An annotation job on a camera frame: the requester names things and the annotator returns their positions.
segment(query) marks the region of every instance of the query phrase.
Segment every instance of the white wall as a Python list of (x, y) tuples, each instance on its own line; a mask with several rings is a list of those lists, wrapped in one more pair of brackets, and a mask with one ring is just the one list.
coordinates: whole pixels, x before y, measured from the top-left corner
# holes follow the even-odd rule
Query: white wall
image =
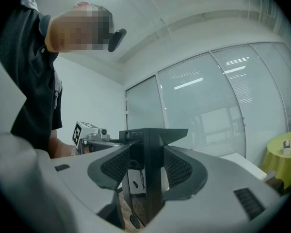
[(181, 28), (160, 39), (125, 62), (125, 88), (139, 83), (179, 61), (228, 45), (283, 41), (281, 37), (243, 18), (213, 19)]
[(54, 62), (63, 84), (63, 127), (57, 130), (58, 138), (72, 144), (72, 133), (80, 120), (106, 128), (113, 139), (118, 139), (118, 132), (125, 129), (124, 87), (62, 56)]

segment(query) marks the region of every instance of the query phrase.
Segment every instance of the table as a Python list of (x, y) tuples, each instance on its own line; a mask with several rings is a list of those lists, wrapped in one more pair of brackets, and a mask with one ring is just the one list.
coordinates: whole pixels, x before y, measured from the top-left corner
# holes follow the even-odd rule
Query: table
[(233, 153), (229, 155), (222, 156), (221, 158), (232, 161), (242, 168), (246, 169), (249, 173), (257, 177), (259, 180), (264, 181), (266, 178), (266, 173), (259, 169), (257, 166), (253, 165), (250, 161), (246, 158), (242, 157), (238, 153)]
[(289, 155), (283, 155), (283, 142), (290, 141), (291, 149), (291, 132), (279, 135), (267, 144), (267, 151), (261, 166), (264, 172), (274, 170), (275, 177), (281, 179), (284, 183), (284, 189), (291, 185), (291, 150)]

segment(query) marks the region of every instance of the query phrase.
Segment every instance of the black frame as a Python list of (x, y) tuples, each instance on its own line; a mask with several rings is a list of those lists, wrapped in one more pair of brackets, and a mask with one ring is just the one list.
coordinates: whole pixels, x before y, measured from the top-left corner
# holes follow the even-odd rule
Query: black frame
[(127, 134), (129, 132), (141, 132), (143, 141), (143, 156), (145, 166), (145, 193), (146, 193), (146, 220), (142, 222), (138, 214), (133, 210), (130, 198), (129, 177), (128, 173), (122, 180), (124, 199), (137, 215), (143, 225), (146, 225), (161, 210), (163, 206), (161, 168), (163, 163), (163, 147), (173, 143), (187, 135), (187, 129), (159, 129), (144, 128), (136, 130), (126, 130), (119, 132), (119, 142), (129, 144)]

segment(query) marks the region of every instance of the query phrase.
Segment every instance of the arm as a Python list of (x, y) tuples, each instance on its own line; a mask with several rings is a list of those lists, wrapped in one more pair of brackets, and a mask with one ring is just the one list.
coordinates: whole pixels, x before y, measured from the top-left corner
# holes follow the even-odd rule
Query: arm
[(71, 156), (73, 149), (73, 145), (63, 143), (60, 139), (57, 138), (57, 131), (52, 130), (48, 144), (48, 154), (51, 158)]

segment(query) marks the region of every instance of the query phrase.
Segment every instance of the gray plastic surface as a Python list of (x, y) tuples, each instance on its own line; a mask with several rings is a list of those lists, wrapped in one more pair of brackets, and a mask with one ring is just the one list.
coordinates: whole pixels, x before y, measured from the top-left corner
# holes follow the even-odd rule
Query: gray plastic surface
[(119, 147), (123, 144), (115, 142), (104, 142), (104, 141), (87, 141), (87, 144), (92, 145), (95, 151), (106, 150), (113, 147)]
[(234, 195), (234, 190), (250, 188), (265, 208), (279, 199), (271, 187), (236, 163), (193, 150), (170, 148), (200, 161), (207, 169), (208, 179), (192, 198), (166, 201), (147, 225), (147, 232), (178, 233), (179, 229), (182, 232), (204, 233), (237, 231), (249, 225), (249, 218)]
[[(87, 157), (99, 158), (94, 157), (95, 154), (88, 154)], [(113, 191), (106, 193), (98, 186), (88, 191), (92, 192), (90, 200), (95, 205), (90, 208), (87, 200), (80, 201), (71, 192), (58, 175), (61, 172), (55, 170), (47, 152), (34, 150), (22, 138), (0, 135), (0, 190), (36, 232), (123, 232), (94, 213), (112, 201)]]
[[(200, 161), (207, 169), (208, 180), (192, 198), (166, 201), (143, 232), (254, 232), (281, 207), (279, 195), (239, 165), (196, 151), (171, 148)], [(33, 150), (25, 140), (0, 135), (0, 189), (37, 232), (123, 232), (96, 215), (110, 204), (114, 192), (101, 189), (86, 174), (90, 163), (117, 150), (50, 160), (48, 153)], [(54, 166), (61, 164), (70, 168), (57, 172)], [(251, 222), (233, 193), (244, 187), (266, 208)]]

